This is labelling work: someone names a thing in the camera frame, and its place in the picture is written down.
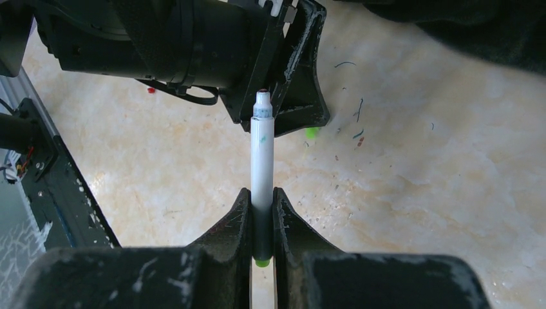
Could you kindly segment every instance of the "paint speck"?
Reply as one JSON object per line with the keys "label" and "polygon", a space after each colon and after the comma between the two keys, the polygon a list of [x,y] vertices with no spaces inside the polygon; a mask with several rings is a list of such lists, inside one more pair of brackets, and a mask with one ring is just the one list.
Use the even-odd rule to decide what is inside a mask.
{"label": "paint speck", "polygon": [[338,66],[340,66],[340,65],[342,65],[342,64],[352,64],[352,65],[354,65],[354,66],[357,66],[354,62],[343,61],[342,63],[340,63],[340,64],[338,64],[338,65],[336,65],[336,66],[334,66],[334,67],[337,68]]}
{"label": "paint speck", "polygon": [[140,272],[138,273],[138,279],[136,280],[135,283],[133,283],[133,291],[135,291],[135,293],[140,293],[142,289],[142,277],[144,276],[144,272],[150,265],[157,262],[157,260],[158,258],[155,257],[149,260],[148,262],[144,263],[144,265],[142,265],[142,268],[140,269]]}
{"label": "paint speck", "polygon": [[113,301],[116,297],[118,297],[118,290],[112,291],[112,293],[110,294],[110,297],[108,297],[108,300]]}
{"label": "paint speck", "polygon": [[189,285],[188,282],[174,280],[174,279],[171,279],[171,278],[167,278],[167,282],[170,285],[173,285],[173,286],[180,289],[180,294],[182,295],[182,299],[185,299],[189,295],[191,286]]}
{"label": "paint speck", "polygon": [[178,278],[181,279],[182,277],[187,277],[191,274],[191,267],[187,267],[183,272],[180,272],[178,275]]}
{"label": "paint speck", "polygon": [[360,133],[358,133],[358,134],[356,134],[355,136],[353,136],[353,139],[358,138],[358,137],[361,136],[363,133],[364,133],[364,129],[362,129],[362,131],[360,131]]}
{"label": "paint speck", "polygon": [[40,234],[38,235],[40,243],[44,243],[48,239],[52,227],[53,222],[51,221],[48,221],[46,222],[46,224],[44,224],[44,228],[40,231]]}
{"label": "paint speck", "polygon": [[182,256],[180,257],[180,265],[184,266],[187,262],[187,253],[182,252]]}
{"label": "paint speck", "polygon": [[360,120],[360,110],[362,109],[362,103],[363,102],[364,102],[364,99],[360,98],[360,106],[359,106],[359,111],[358,111],[358,115],[357,115],[357,122],[358,122],[358,120]]}

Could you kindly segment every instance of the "green marker tip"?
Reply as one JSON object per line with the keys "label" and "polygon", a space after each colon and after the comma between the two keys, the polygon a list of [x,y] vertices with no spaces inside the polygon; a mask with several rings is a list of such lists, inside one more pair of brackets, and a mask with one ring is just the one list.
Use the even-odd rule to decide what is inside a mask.
{"label": "green marker tip", "polygon": [[309,138],[310,140],[312,140],[317,136],[319,130],[320,130],[320,128],[318,128],[318,127],[306,127],[305,128],[305,136],[307,138]]}
{"label": "green marker tip", "polygon": [[268,260],[265,260],[265,261],[258,261],[256,260],[256,266],[257,267],[260,267],[260,268],[265,268],[265,267],[268,267],[269,266],[269,259]]}

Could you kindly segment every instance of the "marble floor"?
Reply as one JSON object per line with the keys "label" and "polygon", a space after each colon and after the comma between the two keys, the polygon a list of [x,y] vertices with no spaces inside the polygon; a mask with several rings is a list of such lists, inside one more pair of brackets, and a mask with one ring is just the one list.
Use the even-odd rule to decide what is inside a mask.
{"label": "marble floor", "polygon": [[[313,140],[276,140],[275,185],[343,250],[456,255],[495,308],[545,308],[546,78],[325,6],[332,120]],[[124,246],[186,245],[249,186],[249,135],[221,103],[62,72],[36,34],[24,67]],[[271,267],[254,270],[256,308],[273,307],[272,284]]]}

